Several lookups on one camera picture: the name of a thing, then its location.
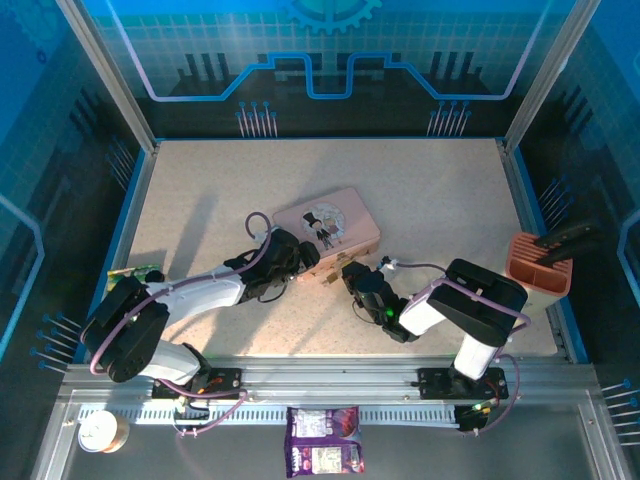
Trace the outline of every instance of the gear graphic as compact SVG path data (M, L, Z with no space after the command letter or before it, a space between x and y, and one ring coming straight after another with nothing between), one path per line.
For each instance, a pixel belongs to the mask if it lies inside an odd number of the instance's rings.
M55 0L9 0L7 3L16 23L36 46L55 38L59 28Z
M285 0L289 19L300 27L310 27L313 33L336 30L345 33L347 27L358 28L363 18L371 18L371 10L381 7L382 0Z

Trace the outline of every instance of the cartoon sticker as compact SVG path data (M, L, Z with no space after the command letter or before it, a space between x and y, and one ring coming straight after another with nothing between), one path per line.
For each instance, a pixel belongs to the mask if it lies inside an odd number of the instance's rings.
M317 203L302 215L302 227L313 239L322 242L325 250L342 244L345 233L344 214L330 203Z

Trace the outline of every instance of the sticker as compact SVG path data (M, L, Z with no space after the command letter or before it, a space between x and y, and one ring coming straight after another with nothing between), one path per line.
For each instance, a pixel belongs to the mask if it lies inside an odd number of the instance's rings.
M345 233L344 213L330 203L316 203L309 208L300 220L305 233L314 240L322 243L325 250L335 248L335 244L342 244Z
M327 418L324 410L298 410L296 425L298 438L327 436Z
M315 475L342 473L342 448L324 447L311 450L311 466Z

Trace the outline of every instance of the work surface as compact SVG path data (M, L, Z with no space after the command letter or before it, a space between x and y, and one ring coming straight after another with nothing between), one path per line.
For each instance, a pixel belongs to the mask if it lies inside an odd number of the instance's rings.
M284 426L222 426L197 439L168 426L133 425L112 454L87 453L74 442L67 480L284 480ZM516 407L479 438L425 427L362 427L363 475L321 480L589 480L598 478L576 414Z
M389 255L446 267L460 257L504 271L520 226L490 139L163 142L128 265L160 263L171 280L204 273L256 248L243 227L248 213L272 216L350 186L381 231L378 252L363 263ZM259 219L251 226L262 228ZM406 296L437 276L403 270L392 285ZM359 320L351 302L342 281L292 282L277 302L184 319L163 338L208 355L444 355L462 341L463 332L445 321L416 342L399 344ZM534 318L506 351L555 353L546 316Z

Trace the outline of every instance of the beige tabletop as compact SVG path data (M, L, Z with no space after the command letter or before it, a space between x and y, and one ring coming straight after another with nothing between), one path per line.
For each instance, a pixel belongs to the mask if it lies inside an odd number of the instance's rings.
M209 271L256 248L243 227L248 213L271 216L349 186L381 230L379 251L364 263L389 255L447 266L461 257L504 271L519 223L490 139L163 142L128 265L160 263L171 280ZM261 228L258 219L252 227ZM437 273L403 270L392 285L409 295ZM354 316L341 281L292 282L277 302L186 318L163 336L209 356L443 355L457 352L462 337L444 321L414 343L394 342ZM506 351L555 353L546 316L534 318Z

